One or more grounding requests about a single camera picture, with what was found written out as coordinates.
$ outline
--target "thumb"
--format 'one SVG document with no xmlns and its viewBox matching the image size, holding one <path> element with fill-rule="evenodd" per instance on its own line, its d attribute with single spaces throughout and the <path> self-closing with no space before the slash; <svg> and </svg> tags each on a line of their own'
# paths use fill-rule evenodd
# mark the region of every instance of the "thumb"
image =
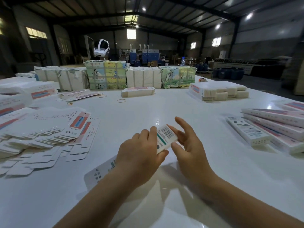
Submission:
<svg viewBox="0 0 304 228">
<path fill-rule="evenodd" d="M 156 163 L 158 166 L 160 166 L 163 163 L 163 161 L 165 161 L 165 158 L 167 157 L 168 154 L 169 151 L 163 150 L 156 156 Z"/>
<path fill-rule="evenodd" d="M 180 145 L 178 145 L 176 142 L 172 142 L 171 148 L 175 153 L 177 160 L 183 157 L 185 150 Z"/>
</svg>

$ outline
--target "barcode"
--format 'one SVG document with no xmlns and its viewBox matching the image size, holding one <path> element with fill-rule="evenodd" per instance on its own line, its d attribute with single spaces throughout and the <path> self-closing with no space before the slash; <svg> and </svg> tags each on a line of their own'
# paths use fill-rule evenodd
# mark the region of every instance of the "barcode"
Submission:
<svg viewBox="0 0 304 228">
<path fill-rule="evenodd" d="M 163 128 L 162 132 L 166 135 L 168 139 L 174 136 L 174 134 L 171 132 L 171 130 L 168 127 Z"/>
</svg>

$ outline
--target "metal roof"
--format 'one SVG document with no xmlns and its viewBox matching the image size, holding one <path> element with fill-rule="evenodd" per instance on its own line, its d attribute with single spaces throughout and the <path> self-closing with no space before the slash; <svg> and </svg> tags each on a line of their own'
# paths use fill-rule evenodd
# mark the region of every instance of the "metal roof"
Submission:
<svg viewBox="0 0 304 228">
<path fill-rule="evenodd" d="M 83 33 L 124 27 L 168 36 L 202 32 L 226 21 L 236 22 L 252 11 L 262 11 L 293 0 L 5 0 L 22 5 L 59 24 Z"/>
</svg>

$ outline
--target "white table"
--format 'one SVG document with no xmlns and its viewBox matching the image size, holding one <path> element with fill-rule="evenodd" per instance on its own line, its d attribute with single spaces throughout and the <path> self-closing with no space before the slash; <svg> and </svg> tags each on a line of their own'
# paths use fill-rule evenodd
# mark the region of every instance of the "white table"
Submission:
<svg viewBox="0 0 304 228">
<path fill-rule="evenodd" d="M 203 142 L 212 169 L 223 179 L 304 221 L 304 160 L 254 150 L 223 121 L 225 114 L 241 115 L 241 108 L 276 108 L 282 97 L 249 89 L 249 99 L 206 103 L 188 89 L 156 89 L 154 96 L 121 99 L 120 90 L 101 91 L 105 98 L 75 101 L 73 106 L 101 117 L 90 152 L 84 160 L 59 158 L 53 168 L 27 177 L 0 178 L 0 227 L 49 228 L 87 193 L 83 176 L 117 154 L 120 144 L 151 126 L 184 118 Z M 55 96 L 36 106 L 70 107 Z M 165 162 L 123 204 L 112 227 L 230 227 L 183 184 L 175 170 L 172 150 Z"/>
</svg>

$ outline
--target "person in background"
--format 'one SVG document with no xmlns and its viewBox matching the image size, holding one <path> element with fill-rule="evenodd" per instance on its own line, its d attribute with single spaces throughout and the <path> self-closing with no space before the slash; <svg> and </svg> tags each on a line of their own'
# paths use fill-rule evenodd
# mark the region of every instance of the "person in background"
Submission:
<svg viewBox="0 0 304 228">
<path fill-rule="evenodd" d="M 183 175 L 195 183 L 204 197 L 213 202 L 239 227 L 303 228 L 304 223 L 250 196 L 217 176 L 211 169 L 202 142 L 183 119 L 176 122 L 184 129 L 169 126 L 178 136 L 172 143 Z M 54 228 L 108 227 L 125 199 L 145 184 L 156 172 L 167 150 L 157 152 L 157 130 L 143 130 L 121 144 L 116 167 L 108 173 Z"/>
</svg>

